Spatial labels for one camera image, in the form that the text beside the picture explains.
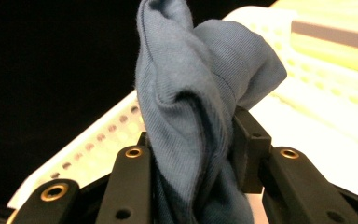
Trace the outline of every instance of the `black background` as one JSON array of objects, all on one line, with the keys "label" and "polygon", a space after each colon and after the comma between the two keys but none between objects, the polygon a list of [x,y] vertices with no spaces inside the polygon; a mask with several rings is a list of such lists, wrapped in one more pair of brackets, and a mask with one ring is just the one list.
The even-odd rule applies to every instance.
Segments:
[{"label": "black background", "polygon": [[[273,1],[190,0],[195,24]],[[0,0],[0,204],[133,89],[131,0]]]}]

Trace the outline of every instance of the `cloth fold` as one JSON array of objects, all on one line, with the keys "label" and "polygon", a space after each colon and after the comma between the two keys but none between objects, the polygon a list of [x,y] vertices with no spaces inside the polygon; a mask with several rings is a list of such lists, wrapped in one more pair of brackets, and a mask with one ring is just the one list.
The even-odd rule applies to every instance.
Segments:
[{"label": "cloth fold", "polygon": [[286,77],[264,39],[233,21],[193,28],[184,0],[144,0],[136,90],[156,158],[159,223],[252,223],[227,154],[236,105]]}]

